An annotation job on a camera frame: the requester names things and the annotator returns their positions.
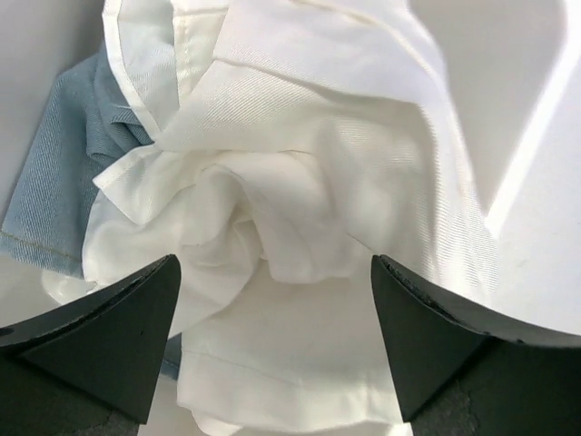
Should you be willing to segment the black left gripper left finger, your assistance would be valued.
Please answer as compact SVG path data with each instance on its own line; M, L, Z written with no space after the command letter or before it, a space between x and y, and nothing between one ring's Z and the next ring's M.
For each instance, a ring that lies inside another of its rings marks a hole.
M97 292L2 327L2 424L145 424L180 283L179 261L167 255Z

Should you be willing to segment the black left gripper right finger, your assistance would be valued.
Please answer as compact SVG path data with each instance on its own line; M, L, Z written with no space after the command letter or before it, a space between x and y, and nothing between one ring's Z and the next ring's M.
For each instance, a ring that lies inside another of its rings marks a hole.
M579 336L493 311L385 255L371 283L406 421L580 420Z

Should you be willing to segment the light blue denim skirt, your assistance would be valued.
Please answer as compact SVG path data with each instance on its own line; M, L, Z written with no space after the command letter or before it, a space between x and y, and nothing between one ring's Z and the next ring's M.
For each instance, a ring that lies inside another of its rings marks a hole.
M44 292L58 304L96 289L82 272L94 177L151 142L105 52L56 78L2 223L1 250L41 268Z

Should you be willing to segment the white shirt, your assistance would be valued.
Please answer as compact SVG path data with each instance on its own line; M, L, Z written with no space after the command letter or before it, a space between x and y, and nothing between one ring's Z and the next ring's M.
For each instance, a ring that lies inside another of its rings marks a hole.
M409 435L373 301L385 254L497 287L438 46L404 1L108 1L152 143L94 178L86 280L173 253L177 402L209 435Z

